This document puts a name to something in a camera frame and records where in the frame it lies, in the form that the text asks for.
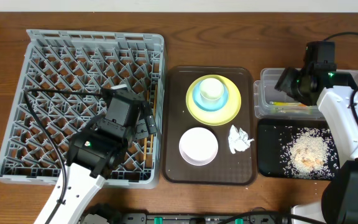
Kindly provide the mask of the green snack wrapper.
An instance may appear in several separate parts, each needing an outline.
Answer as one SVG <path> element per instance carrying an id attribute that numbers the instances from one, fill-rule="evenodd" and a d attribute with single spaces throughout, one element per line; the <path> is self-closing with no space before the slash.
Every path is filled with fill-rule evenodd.
<path id="1" fill-rule="evenodd" d="M 291 106 L 291 107 L 307 107 L 306 105 L 299 103 L 299 102 L 276 102 L 276 101 L 270 101 L 269 105 L 272 106 Z"/>

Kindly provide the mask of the wooden chopstick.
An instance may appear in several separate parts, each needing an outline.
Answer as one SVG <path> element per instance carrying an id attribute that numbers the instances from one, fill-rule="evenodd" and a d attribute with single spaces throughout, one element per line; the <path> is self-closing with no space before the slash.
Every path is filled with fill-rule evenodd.
<path id="1" fill-rule="evenodd" d="M 157 107 L 157 90 L 158 90 L 158 84 L 155 84 L 155 91 L 154 91 L 154 108 L 153 108 L 153 116 L 155 118 L 156 115 L 156 107 Z M 153 146 L 154 146 L 154 134 L 150 137 L 150 153 L 153 153 Z"/>
<path id="2" fill-rule="evenodd" d="M 149 98 L 150 98 L 150 91 L 147 90 L 147 97 L 146 97 L 146 102 L 149 102 Z M 144 138 L 144 162 L 146 162 L 147 159 L 147 138 Z"/>

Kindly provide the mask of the light blue saucer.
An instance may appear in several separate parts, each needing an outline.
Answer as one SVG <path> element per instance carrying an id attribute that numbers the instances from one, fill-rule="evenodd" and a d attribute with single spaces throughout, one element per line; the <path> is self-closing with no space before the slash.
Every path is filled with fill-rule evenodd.
<path id="1" fill-rule="evenodd" d="M 201 94 L 200 89 L 201 82 L 198 82 L 192 93 L 193 101 L 195 105 L 204 111 L 217 111 L 220 110 L 228 101 L 228 90 L 225 85 L 223 85 L 223 94 L 218 100 L 208 101 Z"/>

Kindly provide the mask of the white bowl with food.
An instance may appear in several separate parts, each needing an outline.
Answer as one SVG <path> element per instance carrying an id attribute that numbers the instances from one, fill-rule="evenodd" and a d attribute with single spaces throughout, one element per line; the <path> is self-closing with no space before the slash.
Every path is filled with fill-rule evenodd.
<path id="1" fill-rule="evenodd" d="M 180 138 L 179 152 L 182 158 L 193 166 L 205 166 L 218 154 L 218 140 L 206 128 L 191 128 Z"/>

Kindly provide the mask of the yellow-green plate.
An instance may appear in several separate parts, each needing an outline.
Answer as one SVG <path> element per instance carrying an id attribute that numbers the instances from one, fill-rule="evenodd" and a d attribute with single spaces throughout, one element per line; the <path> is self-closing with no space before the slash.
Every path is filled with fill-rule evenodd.
<path id="1" fill-rule="evenodd" d="M 207 78 L 217 78 L 228 90 L 228 101 L 220 110 L 212 112 L 204 111 L 198 108 L 193 101 L 192 93 L 195 85 Z M 186 93 L 186 106 L 190 114 L 200 123 L 220 126 L 230 122 L 237 116 L 241 108 L 241 94 L 238 87 L 230 79 L 221 75 L 205 75 L 196 79 L 189 86 Z"/>

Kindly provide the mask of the white tissue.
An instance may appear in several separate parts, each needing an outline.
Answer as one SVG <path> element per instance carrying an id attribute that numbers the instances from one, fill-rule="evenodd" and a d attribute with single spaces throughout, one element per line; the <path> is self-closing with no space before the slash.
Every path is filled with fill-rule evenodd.
<path id="1" fill-rule="evenodd" d="M 229 150 L 232 154 L 246 151 L 250 148 L 252 141 L 254 141 L 254 139 L 250 139 L 248 133 L 242 128 L 237 129 L 234 125 L 231 126 L 229 130 L 228 143 Z"/>

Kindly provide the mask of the white upturned cup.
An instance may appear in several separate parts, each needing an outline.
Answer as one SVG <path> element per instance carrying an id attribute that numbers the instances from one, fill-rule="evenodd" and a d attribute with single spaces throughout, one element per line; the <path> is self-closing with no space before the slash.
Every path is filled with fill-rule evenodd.
<path id="1" fill-rule="evenodd" d="M 223 96 L 224 86 L 217 78 L 207 78 L 200 83 L 200 93 L 207 100 L 218 100 Z"/>

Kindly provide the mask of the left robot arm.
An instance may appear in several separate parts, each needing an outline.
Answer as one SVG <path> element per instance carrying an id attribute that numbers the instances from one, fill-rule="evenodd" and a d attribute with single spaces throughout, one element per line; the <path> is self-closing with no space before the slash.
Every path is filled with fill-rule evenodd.
<path id="1" fill-rule="evenodd" d="M 115 186 L 120 179 L 151 181 L 156 113 L 156 103 L 111 99 L 106 114 L 71 137 L 56 186 L 36 223 L 77 223 L 109 179 Z"/>

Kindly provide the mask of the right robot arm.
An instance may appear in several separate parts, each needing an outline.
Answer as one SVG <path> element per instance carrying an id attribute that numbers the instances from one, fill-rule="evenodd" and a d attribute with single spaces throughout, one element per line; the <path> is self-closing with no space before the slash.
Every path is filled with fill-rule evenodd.
<path id="1" fill-rule="evenodd" d="M 358 223 L 358 85 L 351 73 L 330 68 L 286 68 L 275 89 L 316 106 L 336 145 L 340 170 L 320 202 L 292 208 L 292 220 Z"/>

